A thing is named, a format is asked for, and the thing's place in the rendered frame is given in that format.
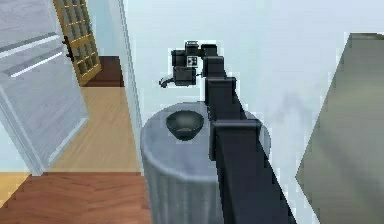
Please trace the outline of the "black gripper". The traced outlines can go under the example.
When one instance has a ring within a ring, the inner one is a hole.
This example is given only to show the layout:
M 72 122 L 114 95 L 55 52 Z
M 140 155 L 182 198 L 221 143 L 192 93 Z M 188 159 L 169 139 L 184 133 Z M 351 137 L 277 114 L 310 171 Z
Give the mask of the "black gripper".
M 189 67 L 174 67 L 173 77 L 163 77 L 159 80 L 159 85 L 166 88 L 169 83 L 174 81 L 176 86 L 189 86 L 196 84 L 196 70 Z

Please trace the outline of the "dark grey bowl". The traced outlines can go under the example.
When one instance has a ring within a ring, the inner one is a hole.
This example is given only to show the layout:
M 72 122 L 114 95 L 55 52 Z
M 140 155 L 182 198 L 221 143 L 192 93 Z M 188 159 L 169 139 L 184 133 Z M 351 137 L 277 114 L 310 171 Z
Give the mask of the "dark grey bowl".
M 168 130 L 176 139 L 182 141 L 193 139 L 203 128 L 203 125 L 204 117 L 191 110 L 176 111 L 166 118 Z

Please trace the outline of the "round grey table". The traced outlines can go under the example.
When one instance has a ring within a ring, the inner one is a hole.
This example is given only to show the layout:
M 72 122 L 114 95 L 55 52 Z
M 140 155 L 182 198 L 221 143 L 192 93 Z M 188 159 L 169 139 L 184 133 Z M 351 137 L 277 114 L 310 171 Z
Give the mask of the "round grey table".
M 207 117 L 202 101 L 166 107 L 147 120 L 141 154 L 152 224 L 224 224 L 216 163 L 209 159 L 209 125 L 189 141 L 177 139 L 166 118 L 181 110 Z

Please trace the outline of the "wooden lattice door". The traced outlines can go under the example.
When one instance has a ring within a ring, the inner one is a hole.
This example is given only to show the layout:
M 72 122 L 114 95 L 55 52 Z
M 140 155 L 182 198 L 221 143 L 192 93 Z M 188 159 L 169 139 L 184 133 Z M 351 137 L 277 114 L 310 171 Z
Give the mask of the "wooden lattice door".
M 83 87 L 101 70 L 86 0 L 53 0 L 63 36 L 68 36 L 78 84 Z

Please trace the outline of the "pale grey room door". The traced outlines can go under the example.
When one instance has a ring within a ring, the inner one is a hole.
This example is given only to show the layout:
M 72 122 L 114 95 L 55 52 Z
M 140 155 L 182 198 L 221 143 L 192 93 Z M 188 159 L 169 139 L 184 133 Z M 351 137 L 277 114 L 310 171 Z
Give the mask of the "pale grey room door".
M 63 41 L 53 0 L 0 0 L 0 121 L 36 176 L 88 121 Z

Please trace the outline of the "olive grey cupboard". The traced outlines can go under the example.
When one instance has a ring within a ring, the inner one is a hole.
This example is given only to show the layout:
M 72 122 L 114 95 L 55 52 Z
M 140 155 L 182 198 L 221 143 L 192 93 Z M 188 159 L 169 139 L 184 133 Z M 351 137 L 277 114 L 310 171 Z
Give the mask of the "olive grey cupboard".
M 320 224 L 384 224 L 384 34 L 349 36 L 296 178 Z

